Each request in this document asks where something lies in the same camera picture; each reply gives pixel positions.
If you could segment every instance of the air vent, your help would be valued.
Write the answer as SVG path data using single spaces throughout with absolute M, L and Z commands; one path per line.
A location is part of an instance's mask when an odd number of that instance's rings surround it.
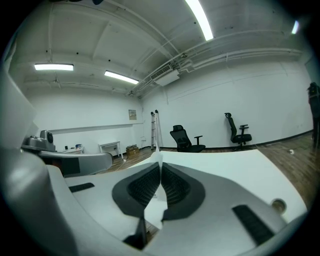
M 159 69 L 156 73 L 150 76 L 152 80 L 158 79 L 162 77 L 163 75 L 171 72 L 173 69 L 170 65 L 166 65 L 163 68 Z

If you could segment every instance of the wooden floor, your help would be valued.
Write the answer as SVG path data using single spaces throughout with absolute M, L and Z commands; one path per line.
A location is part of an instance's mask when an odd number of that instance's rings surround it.
M 307 134 L 258 148 L 253 146 L 253 149 L 258 149 L 283 172 L 300 193 L 308 209 L 312 205 L 320 183 L 320 149 L 313 149 L 312 145 L 311 134 Z M 290 149 L 294 150 L 293 155 L 289 153 Z M 176 152 L 177 150 L 162 149 L 162 151 Z M 205 149 L 201 154 L 230 151 L 230 149 Z M 144 148 L 138 155 L 130 156 L 125 163 L 120 157 L 117 157 L 114 159 L 112 167 L 101 173 L 127 169 L 149 158 L 153 152 L 154 150 L 149 147 Z

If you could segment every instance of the ceiling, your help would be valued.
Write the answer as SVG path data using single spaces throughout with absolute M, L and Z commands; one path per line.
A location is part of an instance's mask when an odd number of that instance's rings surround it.
M 209 41 L 184 0 L 46 0 L 18 31 L 10 73 L 25 90 L 73 87 L 141 96 L 156 86 L 149 76 L 166 63 L 182 73 L 235 51 L 302 50 L 302 36 L 291 34 L 295 21 L 273 1 L 200 3 L 213 33 Z M 36 71 L 36 63 L 73 64 L 74 71 Z M 106 70 L 140 82 L 104 76 Z

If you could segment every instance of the white wall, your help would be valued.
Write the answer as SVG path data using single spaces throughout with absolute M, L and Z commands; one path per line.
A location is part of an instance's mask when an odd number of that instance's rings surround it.
M 123 153 L 129 145 L 141 147 L 142 106 L 137 98 L 75 88 L 32 89 L 25 95 L 37 111 L 38 133 L 51 131 L 58 151 L 82 144 L 85 153 L 98 153 L 98 144 L 116 140 Z M 137 120 L 129 120 L 129 110 L 136 110 Z M 116 154 L 113 147 L 106 151 Z
M 182 125 L 193 144 L 195 136 L 210 148 L 235 146 L 224 115 L 235 125 L 249 125 L 251 144 L 294 136 L 313 128 L 307 88 L 310 78 L 301 62 L 244 59 L 211 65 L 142 98 L 144 130 L 150 144 L 151 115 L 157 109 L 163 147 L 176 147 L 170 135 Z

